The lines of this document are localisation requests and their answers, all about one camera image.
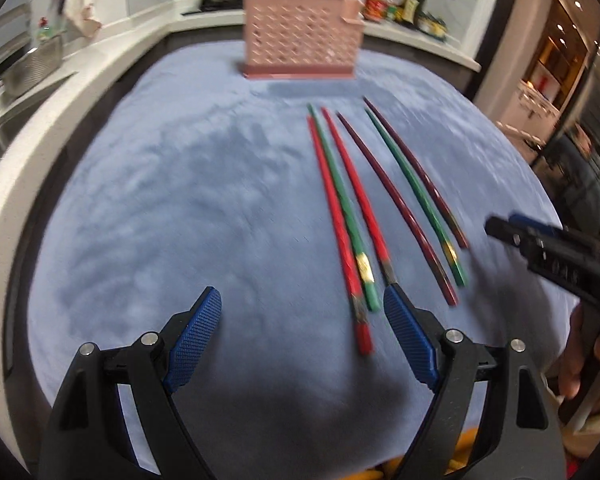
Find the blue gripper pad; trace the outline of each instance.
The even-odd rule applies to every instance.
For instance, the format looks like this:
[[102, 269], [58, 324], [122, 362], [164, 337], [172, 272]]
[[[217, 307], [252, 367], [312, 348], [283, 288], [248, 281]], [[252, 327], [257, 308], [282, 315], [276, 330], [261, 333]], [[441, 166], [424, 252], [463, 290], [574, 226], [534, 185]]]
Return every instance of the blue gripper pad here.
[[436, 391], [440, 374], [429, 338], [393, 286], [384, 292], [384, 313], [416, 379]]
[[509, 222], [511, 222], [513, 225], [517, 225], [518, 227], [531, 227], [538, 231], [540, 234], [546, 236], [556, 236], [555, 227], [543, 224], [538, 220], [533, 220], [527, 216], [521, 215], [520, 213], [513, 213], [513, 215], [509, 217]]
[[212, 288], [169, 353], [169, 371], [163, 384], [170, 394], [189, 382], [218, 325], [221, 310], [220, 293]]

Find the stainless steel sink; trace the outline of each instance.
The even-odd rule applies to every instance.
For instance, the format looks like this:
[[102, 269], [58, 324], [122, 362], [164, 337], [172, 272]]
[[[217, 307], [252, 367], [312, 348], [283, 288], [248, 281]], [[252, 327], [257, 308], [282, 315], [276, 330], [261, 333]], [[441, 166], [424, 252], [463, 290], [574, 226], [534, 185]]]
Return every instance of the stainless steel sink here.
[[17, 100], [10, 110], [0, 117], [0, 160], [27, 121], [69, 77], [71, 76], [56, 81], [30, 97]]

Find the green chopstick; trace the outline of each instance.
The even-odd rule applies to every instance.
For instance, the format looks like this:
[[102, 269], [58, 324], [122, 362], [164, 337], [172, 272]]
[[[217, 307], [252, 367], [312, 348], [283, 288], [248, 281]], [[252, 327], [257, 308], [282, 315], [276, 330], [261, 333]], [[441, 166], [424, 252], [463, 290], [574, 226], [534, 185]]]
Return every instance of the green chopstick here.
[[333, 158], [333, 153], [331, 152], [331, 148], [327, 143], [327, 138], [324, 135], [322, 127], [320, 126], [320, 122], [318, 121], [318, 116], [315, 113], [314, 107], [311, 104], [307, 105], [307, 107], [309, 108], [309, 113], [314, 118], [315, 125], [318, 130], [318, 136], [320, 137], [320, 143], [324, 148], [324, 155], [327, 158], [331, 179], [333, 180], [333, 185], [335, 186], [338, 194], [340, 208], [342, 209], [345, 223], [347, 225], [347, 231], [349, 232], [349, 238], [351, 239], [351, 248], [356, 255], [358, 273], [360, 274], [360, 279], [362, 280], [362, 288], [365, 291], [366, 304], [369, 310], [372, 312], [377, 312], [381, 309], [380, 299], [378, 298], [378, 292], [376, 291], [376, 282], [371, 270], [371, 264], [369, 263], [368, 256], [366, 256], [365, 245], [362, 241], [360, 229], [353, 213], [353, 204], [347, 195], [344, 181], [338, 172], [336, 161]]
[[462, 265], [460, 264], [460, 260], [458, 259], [456, 250], [454, 249], [451, 243], [451, 239], [446, 234], [445, 229], [442, 227], [442, 222], [438, 217], [438, 213], [429, 201], [427, 193], [425, 192], [424, 188], [422, 187], [422, 184], [418, 180], [418, 177], [411, 168], [405, 156], [398, 148], [398, 145], [391, 138], [389, 133], [384, 129], [384, 126], [382, 126], [382, 124], [379, 123], [378, 119], [376, 119], [376, 116], [373, 114], [373, 112], [366, 107], [365, 112], [371, 119], [371, 122], [376, 127], [376, 130], [378, 130], [378, 133], [382, 137], [382, 140], [384, 140], [384, 143], [387, 145], [387, 147], [393, 154], [396, 162], [400, 166], [400, 169], [404, 173], [404, 176], [409, 181], [411, 189], [413, 189], [413, 193], [416, 195], [416, 198], [418, 199], [420, 206], [424, 210], [425, 215], [427, 215], [427, 218], [429, 219], [429, 223], [433, 227], [433, 230], [436, 232], [436, 236], [438, 237], [440, 245], [442, 246], [442, 251], [443, 253], [445, 253], [445, 258], [456, 280], [456, 285], [465, 286], [466, 276], [464, 275], [464, 270], [462, 270]]

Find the pink plastic basket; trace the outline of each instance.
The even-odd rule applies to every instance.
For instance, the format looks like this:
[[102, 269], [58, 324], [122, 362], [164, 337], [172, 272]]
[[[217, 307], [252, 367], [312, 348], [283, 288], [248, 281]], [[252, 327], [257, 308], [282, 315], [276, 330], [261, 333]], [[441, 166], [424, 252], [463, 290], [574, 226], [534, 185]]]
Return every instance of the pink plastic basket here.
[[248, 78], [352, 78], [359, 0], [244, 0]]

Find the yellow cloth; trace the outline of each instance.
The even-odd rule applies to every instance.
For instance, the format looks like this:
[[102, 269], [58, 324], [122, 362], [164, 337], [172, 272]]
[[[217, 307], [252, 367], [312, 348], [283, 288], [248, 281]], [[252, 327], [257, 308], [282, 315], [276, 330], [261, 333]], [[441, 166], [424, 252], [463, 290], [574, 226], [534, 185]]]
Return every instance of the yellow cloth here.
[[[456, 452], [454, 453], [451, 462], [449, 462], [449, 469], [447, 474], [462, 469], [469, 462], [469, 455], [471, 455], [472, 447], [474, 446], [475, 436], [478, 433], [478, 429], [465, 431], [460, 435], [458, 444], [456, 445]], [[369, 470], [362, 473], [357, 473], [353, 476], [347, 476], [342, 480], [389, 480], [398, 469], [402, 457], [399, 456], [392, 460], [382, 464], [382, 471]]]

